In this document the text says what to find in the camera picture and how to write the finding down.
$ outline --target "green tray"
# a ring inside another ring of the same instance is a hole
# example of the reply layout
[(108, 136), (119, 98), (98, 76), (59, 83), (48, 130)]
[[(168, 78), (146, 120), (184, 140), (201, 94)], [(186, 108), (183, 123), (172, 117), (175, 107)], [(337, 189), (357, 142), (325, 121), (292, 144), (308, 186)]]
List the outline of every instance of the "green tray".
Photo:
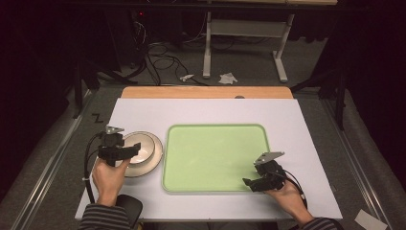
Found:
[(253, 162), (270, 151), (263, 126), (175, 125), (168, 131), (163, 186), (169, 192), (250, 191)]

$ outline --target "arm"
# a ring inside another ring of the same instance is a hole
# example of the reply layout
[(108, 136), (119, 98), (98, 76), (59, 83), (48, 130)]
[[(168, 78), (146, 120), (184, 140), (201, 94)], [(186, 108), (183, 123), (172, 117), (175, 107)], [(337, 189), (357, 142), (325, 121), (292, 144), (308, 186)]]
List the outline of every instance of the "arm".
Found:
[(314, 218), (305, 208), (299, 191), (289, 181), (285, 181), (284, 186), (280, 190), (265, 191), (266, 194), (274, 197), (281, 205), (286, 213), (292, 216), (302, 229), (323, 229), (326, 225), (332, 228), (328, 229), (343, 229), (343, 227), (334, 219), (330, 218)]
[(129, 162), (127, 159), (119, 167), (111, 167), (102, 159), (96, 161), (92, 177), (99, 198), (96, 204), (86, 206), (79, 229), (129, 229), (125, 209), (115, 206)]

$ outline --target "person's left hand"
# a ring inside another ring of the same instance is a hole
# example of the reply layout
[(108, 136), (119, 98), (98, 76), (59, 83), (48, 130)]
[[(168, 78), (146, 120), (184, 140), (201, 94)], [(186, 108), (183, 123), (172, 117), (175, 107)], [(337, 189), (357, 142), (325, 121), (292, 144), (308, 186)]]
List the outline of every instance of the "person's left hand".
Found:
[(124, 184), (125, 170), (131, 159), (126, 159), (118, 167), (107, 165), (105, 160), (98, 159), (93, 168), (93, 182), (98, 188), (98, 204), (105, 206), (115, 206), (117, 195)]

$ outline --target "hand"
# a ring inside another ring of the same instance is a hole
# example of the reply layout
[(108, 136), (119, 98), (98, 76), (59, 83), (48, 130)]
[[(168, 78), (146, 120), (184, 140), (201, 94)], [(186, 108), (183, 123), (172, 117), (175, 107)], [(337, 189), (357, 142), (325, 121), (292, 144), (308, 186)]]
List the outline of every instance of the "hand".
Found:
[(314, 220), (307, 211), (298, 189), (288, 180), (280, 190), (268, 190), (266, 194), (274, 197), (286, 213), (292, 216), (300, 227)]
[(93, 182), (98, 188), (98, 204), (105, 206), (115, 206), (117, 195), (124, 184), (125, 170), (131, 159), (126, 159), (118, 167), (107, 165), (105, 160), (98, 159), (93, 168)]

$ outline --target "striped sleeve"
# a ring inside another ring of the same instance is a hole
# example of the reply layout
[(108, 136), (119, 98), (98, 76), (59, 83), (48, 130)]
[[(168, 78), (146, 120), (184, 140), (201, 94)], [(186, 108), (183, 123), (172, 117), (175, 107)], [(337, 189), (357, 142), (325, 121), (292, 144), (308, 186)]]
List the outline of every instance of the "striped sleeve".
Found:
[(341, 224), (332, 218), (316, 218), (307, 223), (304, 230), (344, 230)]
[(88, 204), (84, 210), (79, 230), (130, 229), (128, 217), (122, 207)]

